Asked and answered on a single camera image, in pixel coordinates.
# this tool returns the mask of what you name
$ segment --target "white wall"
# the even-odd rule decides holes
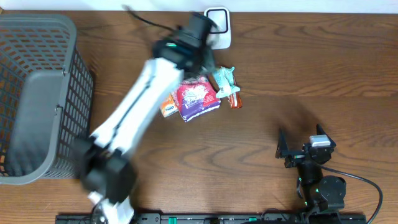
[[[225,6],[233,12],[398,13],[398,0],[0,0],[4,9],[204,11]]]

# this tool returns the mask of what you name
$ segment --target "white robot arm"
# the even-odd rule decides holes
[[[211,72],[215,62],[206,40],[214,23],[193,13],[186,28],[155,43],[134,86],[113,114],[88,138],[74,140],[80,182],[95,204],[94,223],[128,224],[134,216],[129,194],[136,185],[130,163],[160,104],[183,78]]]

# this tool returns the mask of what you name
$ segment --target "plastic basket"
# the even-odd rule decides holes
[[[69,18],[0,16],[0,184],[75,177],[70,146],[88,135],[93,85]]]

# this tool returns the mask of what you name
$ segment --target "wooden table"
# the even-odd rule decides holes
[[[147,40],[167,31],[132,21],[124,12],[64,14],[75,22],[79,49],[97,72],[94,130],[140,74],[150,57]],[[140,15],[169,26],[189,17]],[[134,203],[174,213],[302,207],[295,193],[297,171],[274,157],[277,130],[283,126],[302,143],[321,123],[338,146],[327,166],[379,184],[384,203],[375,223],[396,223],[398,16],[231,13],[231,20],[232,46],[215,54],[220,64],[236,67],[243,109],[231,110],[223,100],[220,109],[188,123],[159,113],[134,158],[140,172]],[[344,212],[369,218],[376,189],[345,179]],[[58,213],[91,210],[77,180],[2,185],[0,202],[3,224],[53,223]]]

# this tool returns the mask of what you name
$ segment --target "wood grain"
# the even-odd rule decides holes
[[[78,28],[78,47],[96,71],[91,130],[117,107],[167,31],[123,12],[63,12]],[[168,26],[189,14],[142,12]],[[277,130],[298,146],[321,123],[337,143],[328,166],[375,181],[384,204],[375,223],[398,219],[398,16],[232,13],[232,46],[216,51],[235,66],[243,109],[221,108],[184,123],[159,113],[137,150],[134,200],[163,212],[262,212],[299,208],[297,172],[274,157]],[[370,185],[345,178],[345,212],[369,218]],[[89,212],[75,180],[0,186],[1,223],[53,223],[58,213]]]

